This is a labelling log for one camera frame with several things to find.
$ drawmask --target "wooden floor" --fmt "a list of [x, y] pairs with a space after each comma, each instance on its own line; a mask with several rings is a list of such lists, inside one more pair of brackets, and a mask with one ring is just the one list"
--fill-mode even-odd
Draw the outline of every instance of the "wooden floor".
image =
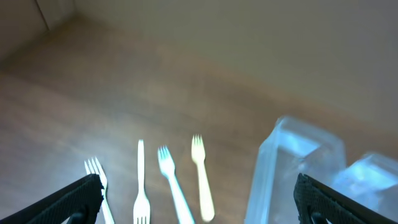
[[96, 156], [108, 176], [116, 223], [132, 223], [137, 142], [144, 139], [152, 222], [177, 223], [157, 162], [164, 144], [199, 221], [190, 155], [192, 135], [199, 133], [216, 208], [213, 223], [242, 223], [258, 148], [284, 114], [340, 136], [349, 162], [366, 151], [398, 158], [391, 134], [183, 49], [75, 19], [0, 70], [0, 217], [83, 177], [83, 161]]

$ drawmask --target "disposable fork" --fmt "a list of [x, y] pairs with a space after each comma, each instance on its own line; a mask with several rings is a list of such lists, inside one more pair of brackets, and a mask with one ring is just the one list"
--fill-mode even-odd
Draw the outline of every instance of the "disposable fork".
[[215, 215], [213, 199], [205, 169], [205, 147], [200, 135], [192, 138], [192, 160], [198, 167], [200, 212], [203, 221], [210, 222]]
[[104, 170], [102, 169], [100, 162], [98, 161], [97, 157], [95, 157], [95, 159], [91, 158], [91, 160], [88, 159], [87, 161], [85, 161], [85, 167], [87, 174], [99, 175], [99, 179], [101, 180], [101, 183], [104, 187], [104, 189], [102, 189], [102, 195], [104, 197], [104, 200], [102, 201], [101, 206], [102, 206], [102, 211], [104, 213], [105, 224], [114, 224], [111, 209], [109, 208], [108, 200], [106, 199], [108, 180], [105, 176]]
[[138, 141], [137, 153], [138, 195], [134, 203], [134, 224], [149, 224], [150, 205], [144, 190], [144, 140]]
[[167, 146], [162, 146], [158, 149], [157, 158], [159, 160], [161, 173], [167, 178], [167, 180], [169, 180], [178, 221], [181, 224], [195, 223], [193, 221], [187, 201], [184, 198], [180, 185], [178, 184], [177, 178], [175, 176], [175, 164]]

